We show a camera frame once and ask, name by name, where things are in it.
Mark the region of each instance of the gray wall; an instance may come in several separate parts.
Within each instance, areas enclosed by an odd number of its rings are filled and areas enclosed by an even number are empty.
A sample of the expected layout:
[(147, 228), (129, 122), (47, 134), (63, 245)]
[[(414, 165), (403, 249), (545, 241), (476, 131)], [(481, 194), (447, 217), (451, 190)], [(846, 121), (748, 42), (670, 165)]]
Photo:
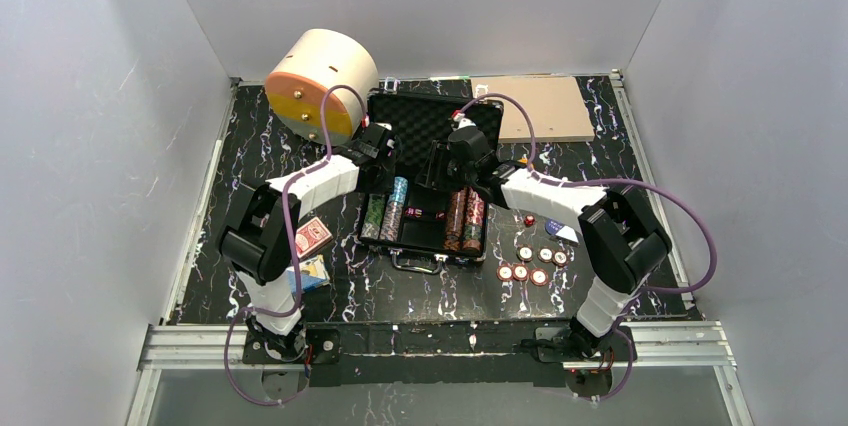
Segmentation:
[(231, 76), (262, 80), (307, 29), (360, 41), (381, 75), (624, 67), (659, 0), (188, 0)]
[(0, 0), (0, 423), (126, 419), (226, 109), (185, 0)]
[[(706, 215), (758, 424), (845, 424), (848, 0), (662, 0), (627, 85), (658, 182)], [(693, 275), (702, 239), (679, 215)]]

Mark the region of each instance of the case handle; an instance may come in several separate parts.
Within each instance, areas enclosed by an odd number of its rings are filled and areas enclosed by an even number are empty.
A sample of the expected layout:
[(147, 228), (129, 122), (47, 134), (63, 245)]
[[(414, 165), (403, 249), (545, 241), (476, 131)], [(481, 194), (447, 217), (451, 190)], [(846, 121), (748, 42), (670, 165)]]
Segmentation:
[(409, 262), (407, 262), (407, 264), (398, 263), (398, 256), (400, 255), (400, 253), (400, 249), (389, 250), (389, 254), (392, 256), (392, 266), (394, 266), (397, 270), (412, 273), (439, 274), (445, 268), (445, 262), (448, 260), (448, 256), (446, 254), (434, 254), (433, 256), (436, 258), (435, 269), (426, 268), (424, 266), (410, 264)]

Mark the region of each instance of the white poker chip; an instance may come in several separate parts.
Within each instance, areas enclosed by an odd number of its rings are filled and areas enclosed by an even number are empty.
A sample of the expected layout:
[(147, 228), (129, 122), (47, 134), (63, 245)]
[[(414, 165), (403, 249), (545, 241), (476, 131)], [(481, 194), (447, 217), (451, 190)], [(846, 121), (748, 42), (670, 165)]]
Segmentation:
[(554, 253), (554, 264), (559, 267), (565, 266), (568, 263), (568, 255), (565, 254), (565, 251), (557, 251)]
[(544, 269), (534, 269), (533, 272), (530, 273), (530, 281), (532, 281), (536, 286), (544, 286), (548, 284), (548, 273), (546, 273)]
[(498, 278), (501, 281), (509, 281), (512, 279), (512, 268), (509, 266), (501, 266), (498, 268)]
[(550, 248), (542, 248), (539, 250), (539, 259), (543, 263), (550, 263), (554, 259), (554, 252)]
[(533, 259), (533, 249), (531, 249), (530, 246), (519, 246), (518, 259), (522, 261), (531, 261)]
[(527, 271), (527, 268), (522, 264), (516, 264), (514, 268), (512, 268), (512, 277), (516, 281), (527, 281), (527, 276), (530, 273)]

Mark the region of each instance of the cylindrical container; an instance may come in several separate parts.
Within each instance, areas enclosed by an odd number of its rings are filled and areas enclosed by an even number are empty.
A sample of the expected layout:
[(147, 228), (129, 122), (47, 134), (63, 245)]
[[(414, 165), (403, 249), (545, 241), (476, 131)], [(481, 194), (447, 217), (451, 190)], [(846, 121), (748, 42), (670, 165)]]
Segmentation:
[[(283, 124), (323, 144), (321, 99), (337, 84), (352, 87), (365, 100), (378, 84), (377, 65), (362, 45), (344, 34), (310, 29), (265, 79), (265, 95)], [(325, 116), (330, 141), (343, 144), (359, 127), (362, 108), (353, 93), (337, 89), (327, 99)]]
[(395, 188), (389, 196), (386, 205), (386, 213), (383, 215), (383, 225), (380, 228), (380, 240), (397, 241), (400, 232), (400, 220), (403, 217), (403, 203), (406, 201), (406, 192), (409, 189), (409, 181), (400, 176), (395, 178)]
[(465, 219), (465, 198), (467, 189), (451, 194), (448, 203), (447, 221), (445, 221), (445, 244), (448, 251), (459, 251), (462, 237), (462, 222)]
[(368, 209), (365, 210), (365, 222), (362, 224), (363, 238), (380, 237), (380, 225), (383, 224), (383, 211), (386, 209), (386, 196), (372, 194), (368, 197)]
[(483, 252), (483, 213), (486, 203), (473, 189), (468, 190), (465, 206), (465, 227), (462, 234), (462, 250), (467, 253)]

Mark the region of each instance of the marble tabletop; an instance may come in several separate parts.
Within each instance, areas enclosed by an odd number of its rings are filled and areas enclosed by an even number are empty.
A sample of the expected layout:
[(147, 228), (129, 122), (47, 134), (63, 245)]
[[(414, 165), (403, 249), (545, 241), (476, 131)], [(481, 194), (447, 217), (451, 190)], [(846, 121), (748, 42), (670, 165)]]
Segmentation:
[[(534, 166), (547, 174), (571, 180), (606, 177), (640, 179), (630, 138), (606, 76), (577, 78), (595, 139), (577, 143), (541, 143)], [(401, 81), (400, 91), (471, 97), (467, 80)], [(520, 159), (527, 144), (500, 145), (502, 159)], [(323, 155), (323, 146), (289, 131), (270, 110), (260, 86), (237, 91), (209, 206), (197, 244), (185, 296), (170, 324), (226, 323), (249, 297), (226, 261), (215, 250), (214, 238), (222, 226), (233, 192), (242, 183), (260, 183), (307, 166)], [(349, 194), (310, 213), (329, 227), (334, 241), (323, 254), (331, 283), (304, 295), (306, 322), (441, 322), (499, 319), (569, 318), (585, 299), (594, 274), (585, 248), (558, 243), (545, 232), (540, 218), (526, 227), (523, 214), (489, 206), (488, 245), (482, 263), (448, 263), (435, 276), (398, 271), (385, 251), (372, 251), (357, 239), (363, 196)], [(561, 248), (569, 255), (565, 268), (535, 260), (546, 269), (547, 286), (530, 282), (502, 282), (497, 267), (516, 262), (516, 245)], [(665, 262), (650, 284), (676, 286)], [(631, 315), (651, 318), (694, 318), (680, 296), (645, 293)]]

